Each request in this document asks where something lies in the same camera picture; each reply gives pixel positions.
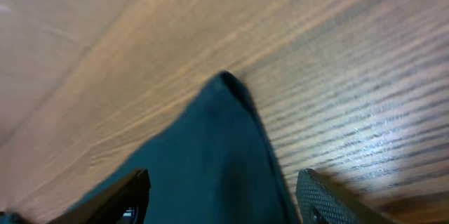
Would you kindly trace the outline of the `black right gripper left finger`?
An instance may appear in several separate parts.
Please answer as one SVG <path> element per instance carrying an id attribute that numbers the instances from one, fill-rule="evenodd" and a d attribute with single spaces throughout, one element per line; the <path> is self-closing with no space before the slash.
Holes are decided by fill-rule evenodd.
<path id="1" fill-rule="evenodd" d="M 151 183 L 147 169 L 136 169 L 49 224 L 143 224 Z"/>

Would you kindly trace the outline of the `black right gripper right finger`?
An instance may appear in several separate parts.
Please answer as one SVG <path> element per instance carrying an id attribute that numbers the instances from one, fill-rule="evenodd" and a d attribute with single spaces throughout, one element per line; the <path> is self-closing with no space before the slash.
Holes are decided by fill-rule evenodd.
<path id="1" fill-rule="evenodd" d="M 304 224 L 394 224 L 313 169 L 297 176 L 295 196 Z"/>

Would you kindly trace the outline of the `dark navy t-shirt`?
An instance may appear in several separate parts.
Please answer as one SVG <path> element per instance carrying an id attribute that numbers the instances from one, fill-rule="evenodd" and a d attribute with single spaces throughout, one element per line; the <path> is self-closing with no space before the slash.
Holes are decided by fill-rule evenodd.
<path id="1" fill-rule="evenodd" d="M 229 72 L 216 74 L 88 196 L 137 168 L 151 183 L 146 223 L 299 221 L 248 89 Z"/>

